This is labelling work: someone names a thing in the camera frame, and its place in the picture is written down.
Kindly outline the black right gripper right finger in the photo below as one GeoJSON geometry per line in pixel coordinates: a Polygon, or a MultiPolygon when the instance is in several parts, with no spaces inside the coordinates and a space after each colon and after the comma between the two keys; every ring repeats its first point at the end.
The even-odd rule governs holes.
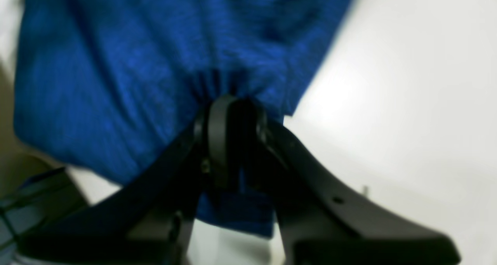
{"type": "Polygon", "coordinates": [[[276,211],[286,265],[457,265],[444,233],[373,203],[330,173],[262,108],[238,99],[246,183],[276,211]]]}

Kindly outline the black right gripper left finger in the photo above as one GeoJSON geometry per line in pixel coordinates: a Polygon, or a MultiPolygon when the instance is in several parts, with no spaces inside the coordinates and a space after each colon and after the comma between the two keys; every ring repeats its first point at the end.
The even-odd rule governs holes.
{"type": "Polygon", "coordinates": [[[100,203],[25,235],[20,265],[183,265],[204,190],[236,191],[239,160],[229,160],[225,95],[200,111],[136,180],[100,203]]]}

